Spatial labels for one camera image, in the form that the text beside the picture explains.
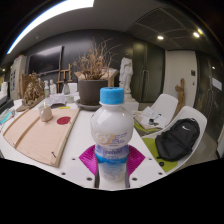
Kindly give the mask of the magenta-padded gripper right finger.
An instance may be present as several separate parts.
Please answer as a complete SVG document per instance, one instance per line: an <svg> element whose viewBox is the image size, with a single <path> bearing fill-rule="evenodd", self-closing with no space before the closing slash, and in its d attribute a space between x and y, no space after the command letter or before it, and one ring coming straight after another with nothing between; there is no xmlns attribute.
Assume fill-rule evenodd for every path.
<svg viewBox="0 0 224 224"><path fill-rule="evenodd" d="M129 146L126 172L129 188L140 188L166 176L152 155L144 156L133 146Z"/></svg>

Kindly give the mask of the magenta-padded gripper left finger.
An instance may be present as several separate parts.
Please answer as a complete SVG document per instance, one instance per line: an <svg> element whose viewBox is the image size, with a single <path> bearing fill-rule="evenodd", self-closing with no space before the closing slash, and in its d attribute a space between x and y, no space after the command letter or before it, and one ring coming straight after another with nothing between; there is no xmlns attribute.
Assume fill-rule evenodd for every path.
<svg viewBox="0 0 224 224"><path fill-rule="evenodd" d="M90 146L79 157L69 159L60 175L81 187L95 188L98 164L94 147Z"/></svg>

